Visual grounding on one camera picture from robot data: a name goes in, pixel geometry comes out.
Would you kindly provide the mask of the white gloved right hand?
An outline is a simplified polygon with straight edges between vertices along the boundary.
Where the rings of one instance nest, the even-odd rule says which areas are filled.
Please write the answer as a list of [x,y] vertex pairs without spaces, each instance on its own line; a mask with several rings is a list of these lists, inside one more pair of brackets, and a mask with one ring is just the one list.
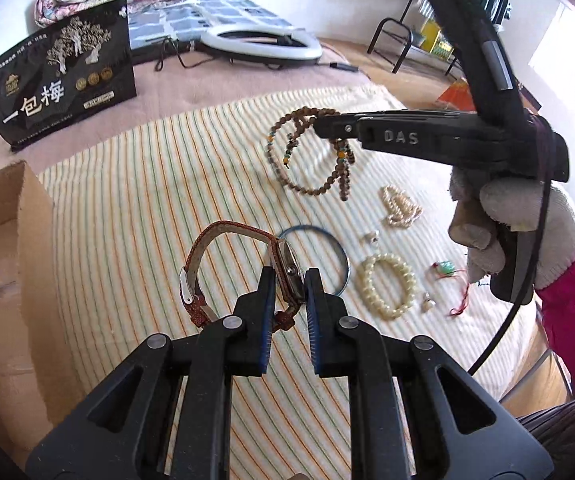
[[[466,272],[474,283],[501,272],[509,262],[496,226],[512,232],[537,229],[543,184],[515,177],[476,186],[466,172],[451,172],[449,192],[457,203],[448,229],[450,238],[467,248]],[[575,262],[575,208],[568,195],[553,186],[535,275],[535,289],[552,285]]]

